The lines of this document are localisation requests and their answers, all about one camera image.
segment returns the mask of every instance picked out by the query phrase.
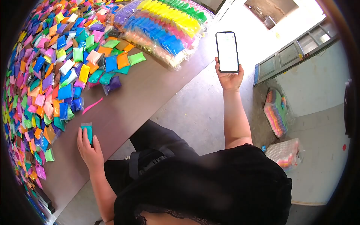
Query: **smartphone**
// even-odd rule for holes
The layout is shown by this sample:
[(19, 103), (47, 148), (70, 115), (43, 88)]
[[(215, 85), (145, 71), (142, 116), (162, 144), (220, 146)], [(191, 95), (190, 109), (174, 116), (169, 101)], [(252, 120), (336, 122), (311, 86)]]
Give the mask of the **smartphone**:
[(219, 59), (221, 73), (239, 72), (239, 58), (235, 33), (222, 31), (215, 34), (217, 58)]

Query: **black shirt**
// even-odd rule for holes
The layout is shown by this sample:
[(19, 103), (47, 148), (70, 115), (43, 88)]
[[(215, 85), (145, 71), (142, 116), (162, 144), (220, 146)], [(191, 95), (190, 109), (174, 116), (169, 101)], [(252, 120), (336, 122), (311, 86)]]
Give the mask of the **black shirt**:
[(200, 224), (285, 224), (291, 188), (282, 168), (253, 145), (191, 160), (175, 156), (151, 167), (118, 195), (114, 224), (144, 224), (142, 210)]

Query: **gray door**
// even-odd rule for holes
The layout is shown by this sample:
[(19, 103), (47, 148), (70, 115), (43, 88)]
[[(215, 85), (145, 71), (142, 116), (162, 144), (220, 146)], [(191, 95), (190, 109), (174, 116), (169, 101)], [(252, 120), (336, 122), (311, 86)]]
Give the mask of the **gray door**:
[(325, 19), (255, 65), (254, 86), (270, 80), (311, 58), (338, 40), (333, 26)]

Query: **brown table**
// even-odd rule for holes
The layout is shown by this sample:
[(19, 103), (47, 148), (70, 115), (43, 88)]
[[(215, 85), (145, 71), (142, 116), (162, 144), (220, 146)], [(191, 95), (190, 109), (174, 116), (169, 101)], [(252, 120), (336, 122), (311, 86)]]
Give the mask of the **brown table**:
[[(132, 49), (129, 54), (140, 52)], [(169, 69), (155, 57), (144, 54), (147, 61), (130, 68), (129, 74), (119, 74), (122, 87), (105, 96), (101, 85), (82, 93), (85, 107), (104, 98), (84, 115), (66, 125), (66, 131), (55, 141), (55, 162), (45, 164), (47, 180), (41, 179), (45, 194), (51, 199), (55, 213), (52, 224), (76, 193), (89, 180), (89, 171), (77, 149), (76, 136), (81, 123), (93, 123), (107, 160), (147, 119), (170, 100), (181, 88), (208, 66), (217, 55), (215, 34), (202, 38), (196, 53), (181, 64), (181, 70)]]

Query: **woman's right hand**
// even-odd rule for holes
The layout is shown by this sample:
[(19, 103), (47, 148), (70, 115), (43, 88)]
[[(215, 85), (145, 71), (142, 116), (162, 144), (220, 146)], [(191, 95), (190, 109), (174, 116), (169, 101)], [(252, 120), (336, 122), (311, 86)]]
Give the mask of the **woman's right hand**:
[(87, 137), (87, 129), (84, 131), (79, 128), (77, 133), (77, 148), (84, 162), (86, 163), (90, 174), (102, 172), (104, 170), (104, 157), (101, 151), (100, 143), (96, 135), (93, 137), (92, 148)]
[(220, 84), (224, 91), (226, 90), (235, 90), (238, 91), (243, 81), (244, 70), (241, 64), (239, 64), (239, 72), (238, 73), (220, 73), (219, 68), (219, 59), (215, 57), (215, 70), (217, 76), (219, 77)]

